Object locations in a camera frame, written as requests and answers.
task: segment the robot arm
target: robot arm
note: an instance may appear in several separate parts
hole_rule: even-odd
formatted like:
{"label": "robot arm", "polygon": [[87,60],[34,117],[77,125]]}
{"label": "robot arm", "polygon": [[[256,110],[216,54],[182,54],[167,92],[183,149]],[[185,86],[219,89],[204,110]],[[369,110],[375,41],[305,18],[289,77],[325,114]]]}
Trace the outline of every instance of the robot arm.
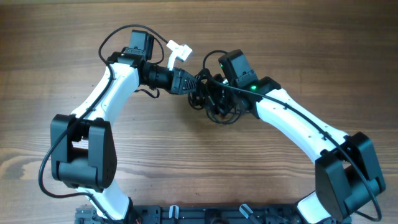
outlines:
{"label": "robot arm", "polygon": [[[313,122],[327,131],[338,144],[343,144],[345,142],[344,137],[348,135],[347,133],[331,127],[311,114],[296,103],[283,88],[280,90],[272,90],[267,96],[271,96],[283,102],[288,102],[290,106],[293,106],[295,109],[305,114]],[[331,151],[336,147],[330,141],[327,141],[313,126],[308,125],[308,122],[302,117],[291,110],[287,110],[278,103],[263,99],[257,102],[257,113],[260,119],[273,125],[292,140],[310,158],[312,163],[315,163],[315,160],[321,156],[323,150],[326,149],[327,151]]]}
{"label": "robot arm", "polygon": [[[125,52],[114,52],[107,59],[114,76],[105,95],[93,111],[85,115],[77,124],[76,131],[67,134],[52,153],[53,178],[61,180],[68,187],[77,189],[79,192],[92,195],[102,207],[100,209],[96,203],[90,201],[96,207],[96,212],[100,217],[119,220],[123,223],[140,223],[139,216],[133,209],[132,200],[122,193],[114,180],[117,159],[111,132],[111,127],[124,103],[139,85],[148,85],[151,89],[162,88],[175,95],[195,93],[203,96],[199,93],[200,90],[211,90],[211,96],[205,96],[205,101],[208,103],[206,110],[221,108],[217,107],[217,104],[227,99],[226,101],[233,105],[243,105],[241,112],[249,110],[255,117],[282,131],[315,164],[316,189],[295,206],[305,223],[318,223],[328,217],[342,221],[370,201],[371,196],[364,190],[365,183],[358,177],[356,171],[351,166],[343,168],[344,157],[336,150],[336,144],[328,141],[324,134],[321,134],[302,116],[286,108],[286,104],[304,114],[317,126],[322,127],[353,158],[374,195],[385,190],[385,182],[373,144],[364,134],[357,133],[354,136],[348,136],[301,107],[274,80],[269,77],[258,80],[256,73],[240,50],[232,51],[219,58],[226,77],[223,83],[230,85],[226,88],[226,85],[220,83],[216,86],[212,86],[212,82],[203,84],[198,82],[200,77],[193,77],[182,69],[173,68],[172,64],[176,58],[183,61],[187,59],[192,51],[188,46],[179,46],[170,41],[168,47],[173,50],[173,53],[169,64],[167,67],[160,67],[147,62],[152,55],[153,36],[134,30],[131,37],[136,37],[137,40],[131,41]],[[51,124],[52,145],[77,118],[83,116],[89,105],[93,104],[108,84],[109,78],[110,72],[106,67],[105,74],[94,91],[72,111],[71,115],[58,114],[54,117]],[[227,96],[225,94],[228,88],[235,91]],[[253,92],[257,95],[248,95],[245,92]],[[276,103],[270,98],[286,104]],[[222,108],[228,109],[234,106],[224,105]],[[230,110],[215,112],[228,114]],[[88,139],[88,150],[73,147],[72,141],[80,141],[82,138]],[[258,222],[247,205],[241,212],[246,218],[250,217],[252,222]],[[169,217],[174,216],[178,218],[178,211],[170,210]]]}

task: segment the robotic arm link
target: robotic arm link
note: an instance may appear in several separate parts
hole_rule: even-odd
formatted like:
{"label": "robotic arm link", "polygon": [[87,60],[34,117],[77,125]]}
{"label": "robotic arm link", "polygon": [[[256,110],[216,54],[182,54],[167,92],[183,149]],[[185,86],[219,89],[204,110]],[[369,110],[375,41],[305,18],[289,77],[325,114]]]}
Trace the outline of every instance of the robotic arm link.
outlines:
{"label": "robotic arm link", "polygon": [[[128,27],[145,28],[167,43],[173,53],[167,67],[148,62],[152,58],[153,35],[133,30],[129,47],[114,52],[107,60],[101,56],[105,42],[117,31]],[[130,25],[114,31],[103,42],[99,55],[106,64],[104,76],[91,95],[71,115],[57,114],[51,123],[52,147],[40,166],[39,185],[55,198],[84,195],[94,208],[76,210],[75,223],[351,223],[358,213],[373,221],[381,219],[376,196],[386,189],[371,140],[363,133],[349,136],[324,123],[296,103],[269,77],[258,79],[240,50],[210,52],[203,69],[195,77],[174,68],[175,59],[186,60],[192,50],[187,45],[166,41],[152,29]],[[223,53],[218,61],[225,78],[212,76],[206,59]],[[231,124],[246,111],[280,131],[298,145],[315,164],[315,191],[293,205],[238,208],[170,208],[133,206],[114,179],[117,167],[111,127],[129,96],[139,85],[161,88],[170,94],[188,94],[197,110],[206,109],[208,117],[220,124]],[[72,142],[88,140],[88,149]],[[52,176],[78,193],[54,195],[42,183],[45,163],[51,156]],[[343,167],[343,161],[351,165]],[[377,218],[358,211],[373,201]]]}

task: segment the black cable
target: black cable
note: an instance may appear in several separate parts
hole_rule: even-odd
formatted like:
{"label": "black cable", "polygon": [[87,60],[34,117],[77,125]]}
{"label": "black cable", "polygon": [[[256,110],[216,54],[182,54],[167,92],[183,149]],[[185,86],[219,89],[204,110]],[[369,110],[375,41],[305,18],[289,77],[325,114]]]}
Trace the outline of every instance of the black cable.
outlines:
{"label": "black cable", "polygon": [[[68,134],[71,134],[72,132],[74,132],[74,130],[76,129],[78,123],[80,121],[82,121],[89,113],[91,113],[93,111],[93,109],[95,108],[95,106],[97,105],[97,103],[102,99],[102,97],[105,95],[105,93],[107,92],[107,90],[110,88],[112,81],[114,79],[114,74],[113,74],[113,70],[110,66],[110,64],[105,60],[105,58],[102,56],[101,51],[102,48],[104,47],[105,43],[117,32],[125,29],[125,28],[130,28],[130,27],[140,27],[140,28],[144,28],[147,29],[149,31],[151,31],[152,33],[154,33],[157,37],[159,37],[161,40],[163,40],[166,44],[167,44],[167,40],[164,39],[161,35],[159,35],[158,33],[156,33],[154,30],[152,30],[149,27],[143,26],[143,25],[139,25],[139,24],[131,24],[131,25],[126,25],[126,26],[122,26],[118,29],[116,29],[115,31],[113,31],[112,33],[110,33],[110,35],[107,36],[107,38],[105,38],[105,40],[102,42],[102,44],[100,45],[99,49],[98,49],[98,56],[99,58],[104,62],[104,64],[107,66],[108,70],[109,70],[109,81],[106,84],[104,90],[98,95],[97,99],[95,99],[95,101],[87,108],[87,110],[78,118],[76,119],[76,121],[74,121],[66,130],[64,130],[64,132],[54,141],[54,143],[51,145],[50,149],[47,151],[46,155],[43,158],[43,161],[40,165],[40,169],[39,169],[39,187],[41,189],[41,191],[48,195],[49,197],[53,197],[53,198],[68,198],[68,197],[76,197],[76,196],[86,196],[89,197],[90,200],[97,206],[97,208],[104,214],[104,216],[111,221],[112,223],[117,223],[115,220],[113,220],[109,214],[105,211],[105,209],[101,206],[101,204],[97,201],[97,199],[94,198],[94,196],[90,193],[87,192],[78,192],[78,193],[73,193],[73,194],[65,194],[65,195],[57,195],[57,194],[53,194],[51,192],[49,192],[45,187],[44,187],[44,183],[43,183],[43,174],[44,174],[44,168],[45,165],[47,163],[47,161],[49,160],[51,154],[53,153],[53,151],[55,150],[55,148],[59,145],[59,143],[61,142],[61,140]],[[160,44],[160,42],[158,41],[160,48],[162,49],[162,60],[164,58],[164,51],[163,51],[163,47]]]}
{"label": "black cable", "polygon": [[[225,51],[216,50],[215,52],[220,52],[226,54]],[[232,94],[230,91],[221,92],[222,97],[217,97],[213,94],[214,90],[211,90],[208,83],[204,84],[201,81],[207,80],[206,73],[209,73],[208,70],[200,71],[199,74],[195,76],[198,82],[198,88],[196,92],[188,94],[188,103],[195,110],[206,109],[207,117],[214,123],[217,124],[233,124],[237,122],[237,120],[244,114],[245,110],[242,110],[242,105],[239,105],[239,109],[237,105],[232,105],[231,97],[229,94]],[[227,114],[232,114],[231,117],[226,118]]]}
{"label": "black cable", "polygon": [[152,62],[149,62],[149,63],[151,63],[151,64],[153,64],[153,65],[158,65],[158,64],[160,64],[160,63],[163,62],[163,59],[164,59],[164,49],[163,49],[162,44],[159,42],[159,40],[158,40],[156,37],[155,37],[155,40],[156,40],[156,42],[159,44],[160,49],[162,49],[162,59],[161,59],[160,61],[158,61],[158,62],[155,62],[155,63],[152,63]]}
{"label": "black cable", "polygon": [[255,92],[248,91],[248,90],[243,90],[243,89],[236,88],[236,87],[229,86],[229,85],[224,85],[224,84],[218,82],[217,80],[215,80],[215,79],[211,76],[211,74],[209,73],[209,71],[206,69],[206,59],[207,59],[210,55],[215,54],[215,53],[224,53],[224,54],[227,54],[227,52],[224,51],[224,50],[214,50],[214,51],[212,51],[212,52],[210,52],[210,53],[208,53],[208,54],[206,55],[206,57],[203,59],[203,70],[206,71],[206,73],[207,73],[207,79],[208,79],[209,81],[215,83],[216,85],[222,86],[223,88],[228,88],[228,89],[230,89],[230,90],[238,91],[238,92],[241,92],[241,93],[248,93],[248,94],[260,96],[260,97],[265,98],[265,99],[267,99],[267,100],[271,100],[271,101],[273,101],[273,102],[275,102],[275,103],[278,103],[278,104],[284,106],[284,108],[286,108],[286,109],[290,109],[291,111],[293,111],[294,113],[296,113],[297,115],[299,115],[300,117],[302,117],[305,121],[307,121],[308,123],[310,123],[316,130],[319,131],[320,134],[322,134],[322,135],[323,135],[325,138],[327,138],[333,145],[335,145],[336,148],[337,148],[337,150],[338,150],[340,153],[342,153],[342,155],[344,156],[344,158],[354,167],[354,170],[355,170],[356,173],[358,174],[359,178],[361,178],[361,180],[362,180],[363,184],[365,185],[366,190],[368,191],[368,194],[369,194],[369,196],[370,196],[370,198],[371,198],[371,200],[372,200],[372,202],[373,202],[374,208],[376,209],[377,218],[370,217],[369,215],[364,214],[364,213],[359,212],[359,211],[355,211],[355,213],[357,213],[358,215],[360,215],[360,216],[362,216],[362,217],[364,217],[364,218],[367,218],[368,220],[371,220],[371,221],[373,221],[373,222],[378,222],[378,221],[380,221],[381,218],[382,218],[382,213],[381,213],[381,209],[380,209],[379,203],[377,202],[376,196],[374,195],[373,191],[371,190],[371,188],[370,188],[370,186],[369,186],[369,184],[368,184],[368,182],[367,182],[365,176],[363,175],[363,173],[362,173],[361,170],[359,169],[358,165],[356,165],[356,163],[354,162],[354,160],[353,160],[353,159],[340,147],[340,145],[339,145],[339,144],[338,144],[326,131],[324,131],[321,127],[319,127],[319,125],[317,125],[317,124],[316,124],[315,122],[313,122],[310,118],[308,118],[308,117],[305,116],[303,113],[301,113],[300,111],[296,110],[294,107],[290,106],[289,104],[284,103],[283,101],[280,101],[280,100],[278,100],[278,99],[275,99],[275,98],[270,97],[270,96],[267,96],[267,95],[255,93]]}
{"label": "black cable", "polygon": [[156,91],[157,91],[156,96],[154,96],[152,93],[150,93],[148,90],[145,90],[145,89],[136,90],[134,92],[138,93],[139,91],[143,91],[144,93],[148,94],[148,96],[152,97],[153,99],[159,98],[159,96],[160,96],[160,91],[158,88],[156,88]]}

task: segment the wooden table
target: wooden table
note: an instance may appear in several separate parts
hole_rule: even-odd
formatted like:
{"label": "wooden table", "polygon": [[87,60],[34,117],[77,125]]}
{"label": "wooden table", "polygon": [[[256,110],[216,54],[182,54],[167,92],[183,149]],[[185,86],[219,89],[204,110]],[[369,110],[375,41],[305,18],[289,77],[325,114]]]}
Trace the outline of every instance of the wooden table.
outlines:
{"label": "wooden table", "polygon": [[[104,73],[97,50],[125,24],[186,43],[192,74],[211,50],[241,49],[328,124],[374,142],[387,190],[383,223],[398,218],[398,5],[393,1],[203,1],[0,7],[0,223],[71,223],[83,197],[45,196],[37,172],[49,127]],[[124,30],[103,54],[129,43]],[[161,56],[159,47],[154,60]],[[217,57],[208,68],[221,72]],[[113,126],[116,178],[136,205],[293,203],[315,188],[313,164],[272,126],[245,115],[212,123],[186,96],[131,96]],[[45,185],[73,192],[45,170]],[[374,214],[371,204],[363,210]],[[354,216],[355,223],[369,223]]]}

